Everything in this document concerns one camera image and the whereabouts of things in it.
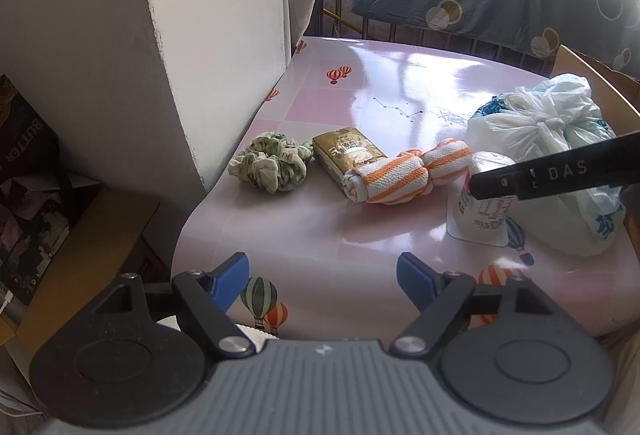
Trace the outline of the orange white striped towel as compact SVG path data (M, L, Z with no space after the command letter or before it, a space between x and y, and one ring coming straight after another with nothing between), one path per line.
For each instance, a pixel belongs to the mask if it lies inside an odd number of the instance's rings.
M396 158L380 158L349 170L342 187L356 203L397 205L429 195L465 176L472 165L472 152L459 139L442 140L426 152L411 149Z

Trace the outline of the gold foil packet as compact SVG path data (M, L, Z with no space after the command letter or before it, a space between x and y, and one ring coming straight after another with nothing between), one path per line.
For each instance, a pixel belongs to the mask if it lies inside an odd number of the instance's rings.
M363 164L386 158L375 144L356 127L324 132L311 140L314 158L341 187L344 175Z

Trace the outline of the white yogurt pouch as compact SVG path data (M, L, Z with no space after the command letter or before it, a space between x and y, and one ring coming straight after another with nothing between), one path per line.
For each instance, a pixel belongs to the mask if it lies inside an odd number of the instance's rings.
M506 215L513 196L477 200L471 194L470 179L473 175L512 164L510 158L495 152L480 151L472 155L472 165L460 193L448 195L446 230L451 238L492 247L508 244Z

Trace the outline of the white knotted plastic bag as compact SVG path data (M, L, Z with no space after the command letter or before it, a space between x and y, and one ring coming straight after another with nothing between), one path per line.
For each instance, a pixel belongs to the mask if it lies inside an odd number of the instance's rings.
M495 152L520 163L614 137L591 98L588 80L561 74L492 97L469 119L465 142L474 152ZM555 250L594 256L623 229L624 208L617 189L601 186L516 201L509 217Z

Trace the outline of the yellow stick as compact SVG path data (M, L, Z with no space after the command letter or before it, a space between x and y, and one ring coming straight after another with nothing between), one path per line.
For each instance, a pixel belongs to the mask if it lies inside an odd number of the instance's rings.
M327 16L329 18L331 18L334 22L339 23L341 25L345 25L346 28L350 28L352 31L360 34L360 35L364 35L364 29L363 28L358 28L358 26L356 24L353 24L352 22L349 22L349 20L346 20L345 18L339 16L338 14L334 13L333 11L323 8L322 9L322 13L324 16Z

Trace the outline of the dark printed book box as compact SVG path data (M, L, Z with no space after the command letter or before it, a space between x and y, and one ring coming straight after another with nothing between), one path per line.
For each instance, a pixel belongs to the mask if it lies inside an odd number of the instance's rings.
M1 283L28 305L70 234L58 136L1 77Z

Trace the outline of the brown cardboard box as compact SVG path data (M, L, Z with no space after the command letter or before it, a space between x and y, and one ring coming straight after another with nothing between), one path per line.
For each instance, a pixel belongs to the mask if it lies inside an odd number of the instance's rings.
M616 135L638 132L639 82L611 70L601 62L561 45L555 56L551 76L572 73L585 77L591 87L591 98Z

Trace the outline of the green floral scrunchie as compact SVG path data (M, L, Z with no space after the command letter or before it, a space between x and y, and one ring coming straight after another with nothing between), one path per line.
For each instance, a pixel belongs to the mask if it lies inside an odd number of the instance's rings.
M228 174L254 188L276 194L303 184L314 159L311 141L297 142L280 132L263 132L228 163Z

